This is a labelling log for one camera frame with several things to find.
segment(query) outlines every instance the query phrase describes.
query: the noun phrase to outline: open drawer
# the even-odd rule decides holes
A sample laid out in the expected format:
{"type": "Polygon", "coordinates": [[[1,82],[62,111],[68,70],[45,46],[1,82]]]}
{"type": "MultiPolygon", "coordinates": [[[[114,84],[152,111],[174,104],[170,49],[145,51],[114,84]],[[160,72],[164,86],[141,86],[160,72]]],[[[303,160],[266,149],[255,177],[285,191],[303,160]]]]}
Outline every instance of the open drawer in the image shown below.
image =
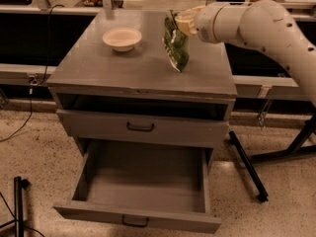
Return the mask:
{"type": "Polygon", "coordinates": [[[65,218],[214,233],[202,148],[92,140],[65,218]]]}
{"type": "Polygon", "coordinates": [[[58,110],[69,136],[218,148],[228,121],[58,110]]]}

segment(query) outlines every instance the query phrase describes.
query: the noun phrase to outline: cabinet top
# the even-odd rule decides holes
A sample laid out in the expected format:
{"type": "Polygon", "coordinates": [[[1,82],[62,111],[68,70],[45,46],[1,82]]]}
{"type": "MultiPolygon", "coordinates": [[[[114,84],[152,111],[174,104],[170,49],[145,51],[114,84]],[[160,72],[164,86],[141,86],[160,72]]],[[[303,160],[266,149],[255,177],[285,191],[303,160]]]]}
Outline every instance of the cabinet top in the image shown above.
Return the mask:
{"type": "Polygon", "coordinates": [[[189,64],[182,73],[172,68],[162,42],[165,17],[166,12],[102,10],[49,77],[48,86],[234,98],[236,88],[222,43],[190,39],[189,64]],[[104,45],[106,31],[126,27],[142,33],[133,50],[117,52],[104,45]]]}

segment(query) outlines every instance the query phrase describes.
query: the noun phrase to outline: drawer handle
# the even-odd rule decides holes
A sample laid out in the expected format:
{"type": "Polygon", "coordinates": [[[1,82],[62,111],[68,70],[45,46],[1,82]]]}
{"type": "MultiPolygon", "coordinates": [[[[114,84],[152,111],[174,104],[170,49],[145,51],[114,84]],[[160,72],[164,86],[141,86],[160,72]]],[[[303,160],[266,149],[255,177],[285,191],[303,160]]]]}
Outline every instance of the drawer handle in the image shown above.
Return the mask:
{"type": "Polygon", "coordinates": [[[132,226],[132,227],[139,227],[139,228],[145,228],[147,225],[148,225],[148,222],[149,222],[149,218],[146,217],[146,221],[143,225],[137,225],[137,224],[131,224],[131,223],[126,223],[125,221],[125,215],[123,215],[121,217],[121,224],[124,225],[124,226],[132,226]]]}
{"type": "Polygon", "coordinates": [[[150,132],[155,128],[155,124],[152,123],[149,127],[141,127],[141,126],[135,126],[132,125],[130,122],[126,124],[126,128],[128,130],[133,130],[133,131],[143,131],[143,132],[150,132]]]}

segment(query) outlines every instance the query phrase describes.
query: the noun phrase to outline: tripod leg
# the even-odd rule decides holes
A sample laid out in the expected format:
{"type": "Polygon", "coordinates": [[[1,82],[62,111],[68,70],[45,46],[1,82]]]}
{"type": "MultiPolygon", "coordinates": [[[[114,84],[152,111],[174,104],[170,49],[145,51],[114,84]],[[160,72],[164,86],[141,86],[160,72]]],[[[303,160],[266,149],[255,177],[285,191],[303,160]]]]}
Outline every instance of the tripod leg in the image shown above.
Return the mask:
{"type": "Polygon", "coordinates": [[[15,209],[15,216],[16,216],[16,221],[15,221],[16,237],[24,237],[21,177],[14,178],[14,209],[15,209]]]}
{"type": "Polygon", "coordinates": [[[255,168],[251,164],[248,156],[246,155],[242,145],[240,144],[239,139],[237,138],[235,132],[230,131],[229,135],[231,138],[231,142],[235,145],[241,159],[243,160],[251,178],[253,179],[253,181],[254,181],[254,183],[259,191],[258,200],[259,201],[268,201],[268,193],[267,193],[263,183],[261,182],[260,178],[258,177],[255,168]]]}

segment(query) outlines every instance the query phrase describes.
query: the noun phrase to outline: gray cabinet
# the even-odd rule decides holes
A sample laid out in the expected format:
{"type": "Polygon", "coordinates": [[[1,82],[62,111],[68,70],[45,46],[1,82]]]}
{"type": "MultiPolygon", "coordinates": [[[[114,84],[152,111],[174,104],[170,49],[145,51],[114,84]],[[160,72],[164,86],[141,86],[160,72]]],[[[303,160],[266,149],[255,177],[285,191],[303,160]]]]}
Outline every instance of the gray cabinet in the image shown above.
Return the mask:
{"type": "Polygon", "coordinates": [[[236,98],[224,45],[192,39],[178,73],[161,43],[164,12],[114,17],[102,11],[47,81],[83,157],[71,197],[54,208],[69,219],[214,233],[208,171],[236,98]],[[138,28],[141,43],[125,53],[103,46],[115,27],[138,28]]]}

